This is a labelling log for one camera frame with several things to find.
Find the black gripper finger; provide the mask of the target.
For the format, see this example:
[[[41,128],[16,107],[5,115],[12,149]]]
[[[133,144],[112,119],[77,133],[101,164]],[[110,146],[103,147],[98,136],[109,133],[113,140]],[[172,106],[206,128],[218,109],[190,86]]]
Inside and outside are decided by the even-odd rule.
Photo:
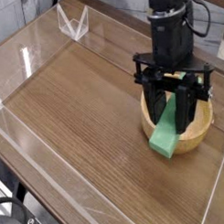
[[[143,81],[143,91],[149,118],[157,124],[166,107],[164,85],[160,81]]]
[[[179,85],[176,89],[176,132],[182,134],[194,121],[196,114],[197,98],[190,88]]]

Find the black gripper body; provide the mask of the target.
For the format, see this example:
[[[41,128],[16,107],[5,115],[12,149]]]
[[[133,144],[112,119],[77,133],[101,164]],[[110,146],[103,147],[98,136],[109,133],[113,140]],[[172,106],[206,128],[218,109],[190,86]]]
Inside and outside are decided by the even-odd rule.
[[[152,13],[147,17],[151,23],[153,53],[135,54],[135,83],[143,83],[141,66],[146,65],[148,71],[174,73],[186,71],[203,73],[204,85],[194,87],[199,100],[207,100],[210,88],[209,65],[195,63],[193,55],[193,36],[205,37],[211,26],[211,16],[208,6],[203,4],[208,14],[208,25],[204,32],[194,28],[193,5],[191,3],[150,2]]]

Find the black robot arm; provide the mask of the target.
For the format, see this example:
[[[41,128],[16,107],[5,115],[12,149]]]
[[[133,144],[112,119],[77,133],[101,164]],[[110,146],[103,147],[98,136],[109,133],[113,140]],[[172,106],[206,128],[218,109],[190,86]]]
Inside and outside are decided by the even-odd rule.
[[[193,36],[205,37],[207,31],[194,28],[193,4],[201,0],[149,0],[151,14],[151,53],[133,56],[135,82],[143,87],[148,115],[158,123],[166,107],[165,94],[176,96],[176,132],[182,134],[194,121],[197,103],[209,99],[213,68],[194,56]]]

